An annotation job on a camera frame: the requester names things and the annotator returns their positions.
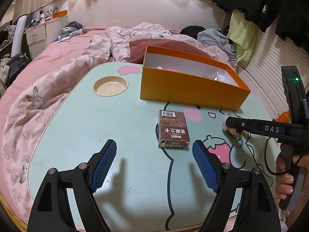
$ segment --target plush keychain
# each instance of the plush keychain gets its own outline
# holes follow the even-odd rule
[[[228,132],[229,135],[233,136],[234,145],[242,146],[243,145],[243,131],[227,127],[227,125],[225,124],[225,121],[227,120],[228,117],[230,117],[230,116],[228,116],[228,115],[224,116],[224,123],[223,123],[223,126],[222,126],[222,130],[225,131],[225,132]],[[241,144],[239,144],[238,142],[235,142],[234,137],[236,137],[237,141],[240,141]]]

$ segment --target orange box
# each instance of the orange box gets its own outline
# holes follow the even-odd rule
[[[53,19],[66,16],[67,14],[68,14],[67,10],[59,11],[59,12],[53,14]]]
[[[222,76],[224,82],[210,79]],[[141,99],[237,111],[249,93],[227,64],[162,47],[146,49]]]

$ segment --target silver bolt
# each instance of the silver bolt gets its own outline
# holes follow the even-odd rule
[[[49,174],[53,174],[54,172],[56,172],[56,169],[55,169],[55,168],[51,168],[51,169],[48,170],[48,173],[49,173]]]
[[[260,174],[261,173],[261,170],[259,168],[254,168],[253,169],[253,172],[255,172],[256,174]]]
[[[86,167],[87,167],[87,163],[81,163],[81,164],[79,164],[78,165],[78,167],[80,168],[80,169],[85,169]]]
[[[225,168],[225,169],[230,169],[231,165],[229,163],[225,162],[225,163],[222,164],[222,167]]]

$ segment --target closet door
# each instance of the closet door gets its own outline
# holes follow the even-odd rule
[[[280,115],[288,110],[282,87],[281,66],[297,66],[308,91],[309,55],[289,38],[283,41],[275,34],[278,18],[265,33],[259,32],[255,50],[245,70],[265,92],[264,96],[268,98],[265,100],[270,100]]]

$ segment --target blue gripper pad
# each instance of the blue gripper pad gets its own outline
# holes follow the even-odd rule
[[[211,162],[203,152],[197,141],[192,146],[193,157],[198,165],[200,172],[206,182],[208,188],[211,188],[215,193],[219,192],[220,186],[217,182],[217,172],[211,165]]]
[[[109,169],[114,161],[117,153],[117,145],[115,141],[112,141],[109,147],[106,149],[102,159],[99,161],[97,167],[92,174],[92,184],[90,190],[95,193],[98,188],[101,188],[106,178]]]

